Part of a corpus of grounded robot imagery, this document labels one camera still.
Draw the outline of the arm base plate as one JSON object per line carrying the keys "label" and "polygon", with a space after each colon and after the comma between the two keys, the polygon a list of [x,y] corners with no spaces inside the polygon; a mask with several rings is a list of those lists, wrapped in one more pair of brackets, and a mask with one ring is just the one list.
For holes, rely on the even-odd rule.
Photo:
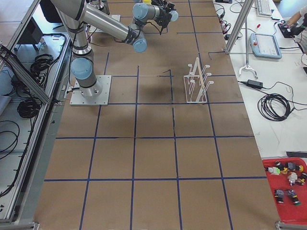
{"label": "arm base plate", "polygon": [[76,80],[74,87],[79,88],[72,92],[71,106],[107,106],[111,86],[111,75],[96,75],[96,83],[91,88],[83,88]]}

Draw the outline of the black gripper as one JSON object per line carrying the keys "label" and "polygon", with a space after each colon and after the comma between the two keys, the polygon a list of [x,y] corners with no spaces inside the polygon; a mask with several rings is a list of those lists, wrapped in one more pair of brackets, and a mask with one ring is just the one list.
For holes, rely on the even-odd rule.
{"label": "black gripper", "polygon": [[159,14],[154,21],[158,25],[168,25],[177,20],[177,10],[175,4],[167,0],[154,0],[153,5],[159,8]]}

